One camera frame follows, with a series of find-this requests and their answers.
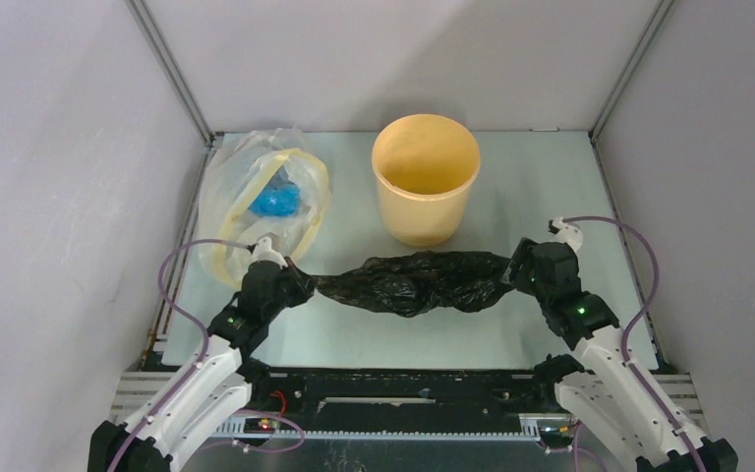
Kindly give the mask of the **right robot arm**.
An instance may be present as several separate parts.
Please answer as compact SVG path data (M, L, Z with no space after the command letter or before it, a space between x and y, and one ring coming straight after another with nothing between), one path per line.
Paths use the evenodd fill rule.
M670 399L624 343L609 305L582 289L569 244L522 239L503 279L537 300L571 351L536 367L546 374L532 385L539 407L573 414L626 471L736 470L730 443L711 440Z

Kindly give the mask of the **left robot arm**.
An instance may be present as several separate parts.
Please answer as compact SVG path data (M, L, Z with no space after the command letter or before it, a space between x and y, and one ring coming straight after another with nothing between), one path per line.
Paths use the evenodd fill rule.
M193 357L124 422L95 429L88 470L179 471L234 413L267 405L270 367L252 354L276 317L307 303L315 287L290 259L252 263Z

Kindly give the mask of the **black trash bag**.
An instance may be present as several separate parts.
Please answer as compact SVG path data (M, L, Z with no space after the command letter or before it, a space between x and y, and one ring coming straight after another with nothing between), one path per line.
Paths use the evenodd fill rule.
M316 290L342 305L415 318L436 308L477 313L514 287L504 280L509 259L484 251L423 251L369 258L336 275L316 275Z

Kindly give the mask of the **clear plastic bag yellow rim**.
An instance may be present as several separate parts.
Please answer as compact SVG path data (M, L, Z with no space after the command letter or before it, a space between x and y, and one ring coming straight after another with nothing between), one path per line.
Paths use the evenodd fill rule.
M249 205L280 168L300 190L298 212L289 217L253 214ZM252 131L225 143L204 170L196 235L234 245L204 245L203 268L222 284L240 288L250 265L250 247L263 236L269 236L283 256L300 259L314 243L330 200L328 168L312 154L301 131Z

